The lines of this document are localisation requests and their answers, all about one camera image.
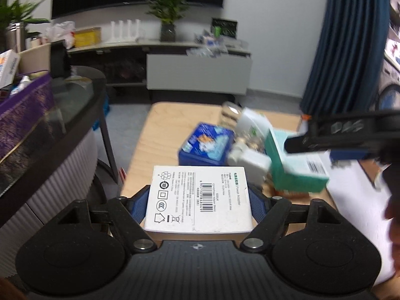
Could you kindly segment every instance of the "teal box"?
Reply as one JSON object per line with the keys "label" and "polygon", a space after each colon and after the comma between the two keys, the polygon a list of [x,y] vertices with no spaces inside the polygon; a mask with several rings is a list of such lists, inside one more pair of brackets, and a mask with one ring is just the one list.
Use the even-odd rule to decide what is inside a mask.
{"label": "teal box", "polygon": [[329,180],[320,156],[315,153],[288,154],[285,141],[297,135],[271,128],[265,139],[265,152],[272,160],[271,175],[276,190],[320,193]]}

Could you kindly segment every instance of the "metal screw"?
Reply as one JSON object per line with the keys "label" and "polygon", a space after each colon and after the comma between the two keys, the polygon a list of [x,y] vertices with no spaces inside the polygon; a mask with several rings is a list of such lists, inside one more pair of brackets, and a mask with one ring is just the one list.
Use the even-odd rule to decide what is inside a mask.
{"label": "metal screw", "polygon": [[243,244],[248,248],[256,249],[264,245],[264,242],[258,238],[248,238],[243,241]]}
{"label": "metal screw", "polygon": [[149,239],[138,239],[133,243],[133,245],[137,249],[146,250],[153,247],[153,242]]}

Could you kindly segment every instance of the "hand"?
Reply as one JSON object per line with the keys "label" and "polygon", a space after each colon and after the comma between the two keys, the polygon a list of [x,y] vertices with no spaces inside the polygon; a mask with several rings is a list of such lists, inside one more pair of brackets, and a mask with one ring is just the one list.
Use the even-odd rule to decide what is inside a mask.
{"label": "hand", "polygon": [[0,300],[26,300],[25,295],[6,279],[0,277]]}
{"label": "hand", "polygon": [[391,246],[391,256],[394,260],[396,274],[400,273],[400,217],[395,217],[395,209],[400,210],[400,204],[394,204],[391,197],[385,210],[385,219],[392,219],[389,228],[389,238],[393,242]]}

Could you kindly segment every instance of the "green plant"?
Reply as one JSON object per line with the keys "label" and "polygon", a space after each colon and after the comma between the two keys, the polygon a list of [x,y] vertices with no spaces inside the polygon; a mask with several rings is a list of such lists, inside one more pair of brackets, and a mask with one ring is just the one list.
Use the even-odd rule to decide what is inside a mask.
{"label": "green plant", "polygon": [[43,2],[25,2],[15,0],[7,5],[7,0],[0,0],[0,32],[4,32],[11,22],[24,22],[26,24],[45,24],[48,19],[32,18],[32,12]]}
{"label": "green plant", "polygon": [[189,8],[186,0],[148,0],[150,5],[149,15],[161,19],[163,24],[171,24],[184,17],[184,12]]}

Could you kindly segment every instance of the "cardboard box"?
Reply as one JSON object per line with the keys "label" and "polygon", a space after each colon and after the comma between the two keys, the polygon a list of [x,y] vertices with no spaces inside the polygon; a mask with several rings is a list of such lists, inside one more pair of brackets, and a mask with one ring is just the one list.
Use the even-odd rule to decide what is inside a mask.
{"label": "cardboard box", "polygon": [[0,54],[0,88],[13,83],[20,56],[12,49]]}
{"label": "cardboard box", "polygon": [[75,32],[75,47],[85,47],[101,43],[101,28],[94,27]]}

